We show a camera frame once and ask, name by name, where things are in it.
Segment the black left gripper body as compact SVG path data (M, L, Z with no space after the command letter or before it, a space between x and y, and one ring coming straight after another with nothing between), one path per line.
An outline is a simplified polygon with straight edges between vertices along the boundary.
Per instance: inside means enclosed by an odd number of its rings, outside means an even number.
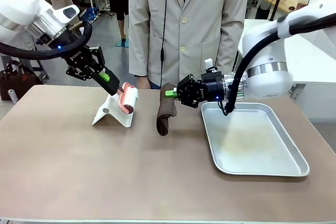
M88 59L91 56L91 53L89 52L89 46L84 46L80 51L75 53L71 57L67 57L63 59L66 61L68 67L75 67L78 69L81 69L84 71L85 69L88 69Z

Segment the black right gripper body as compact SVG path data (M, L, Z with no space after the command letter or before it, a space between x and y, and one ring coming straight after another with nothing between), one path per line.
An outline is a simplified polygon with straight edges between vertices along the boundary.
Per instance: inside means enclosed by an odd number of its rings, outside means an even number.
M221 72L201 74L196 87L197 102L215 102L224 100L223 76Z

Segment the brown towel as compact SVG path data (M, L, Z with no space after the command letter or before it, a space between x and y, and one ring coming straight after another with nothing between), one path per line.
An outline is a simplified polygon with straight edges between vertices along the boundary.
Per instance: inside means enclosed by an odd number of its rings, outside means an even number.
M177 110L175 99L165 96L165 92L175 88L175 85L168 82L160 89L160 105L156 117L156 129L161 136L166 136L169 131L169 118L176 117Z

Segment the person right forearm beige sleeve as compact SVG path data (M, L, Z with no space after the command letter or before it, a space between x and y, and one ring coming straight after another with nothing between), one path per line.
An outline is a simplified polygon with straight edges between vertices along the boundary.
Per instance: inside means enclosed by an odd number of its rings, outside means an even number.
M149 54L149 15L130 10L129 12L129 73L137 77L147 76Z

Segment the person left forearm beige sleeve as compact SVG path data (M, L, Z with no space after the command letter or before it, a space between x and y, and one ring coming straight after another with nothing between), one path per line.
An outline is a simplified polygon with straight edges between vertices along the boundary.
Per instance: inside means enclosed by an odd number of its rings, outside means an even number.
M222 73L232 71L238 44L244 29L245 11L223 10L217 66Z

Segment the person right hand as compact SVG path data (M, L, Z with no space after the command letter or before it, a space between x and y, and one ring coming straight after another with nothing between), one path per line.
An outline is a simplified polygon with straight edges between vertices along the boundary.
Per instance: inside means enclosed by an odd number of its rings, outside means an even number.
M136 78L136 87L138 89L150 89L151 85L147 76L135 76Z

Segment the white lint roller stand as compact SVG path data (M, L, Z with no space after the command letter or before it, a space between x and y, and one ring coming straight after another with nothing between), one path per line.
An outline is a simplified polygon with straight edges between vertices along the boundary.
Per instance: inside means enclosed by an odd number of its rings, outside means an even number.
M124 127L129 128L131 126L133 113L126 114L122 112L118 105L118 98L119 96L117 94L113 96L108 95L106 101L98 109L97 114L93 119L92 125L96 124L105 115L111 115Z

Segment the blue bag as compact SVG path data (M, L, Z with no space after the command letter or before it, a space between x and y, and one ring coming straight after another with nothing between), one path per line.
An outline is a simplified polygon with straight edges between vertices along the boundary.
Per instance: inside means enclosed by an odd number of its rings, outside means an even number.
M86 8L79 14L79 19L83 22L94 22L98 18L97 8Z

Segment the person torso beige blazer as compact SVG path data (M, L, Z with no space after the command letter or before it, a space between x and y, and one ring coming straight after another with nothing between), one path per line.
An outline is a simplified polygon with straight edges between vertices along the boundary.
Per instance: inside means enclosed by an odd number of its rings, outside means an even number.
M204 60L217 66L223 10L245 11L247 0L129 0L130 10L149 15L147 78L161 86L199 77Z

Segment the brown handbag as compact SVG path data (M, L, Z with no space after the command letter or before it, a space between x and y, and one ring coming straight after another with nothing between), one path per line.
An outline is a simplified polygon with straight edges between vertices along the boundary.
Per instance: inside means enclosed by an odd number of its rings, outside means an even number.
M11 60L0 71L0 98L10 101L8 90L14 90L18 99L21 99L32 86L39 84L42 82L32 70L19 61Z

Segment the silver metal tray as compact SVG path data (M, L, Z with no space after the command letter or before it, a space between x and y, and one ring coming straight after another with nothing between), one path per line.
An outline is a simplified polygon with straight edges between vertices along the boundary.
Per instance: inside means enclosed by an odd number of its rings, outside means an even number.
M230 175L306 177L310 167L275 112L266 104L238 102L225 116L206 102L201 114L215 166Z

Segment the wooden workbench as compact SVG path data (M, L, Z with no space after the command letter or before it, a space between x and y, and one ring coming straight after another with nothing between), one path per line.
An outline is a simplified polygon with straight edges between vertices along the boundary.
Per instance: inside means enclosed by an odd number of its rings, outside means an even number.
M280 16L286 15L296 10L299 0L280 0L278 7L275 8L277 0L263 0L267 7L270 7L268 20L275 20Z

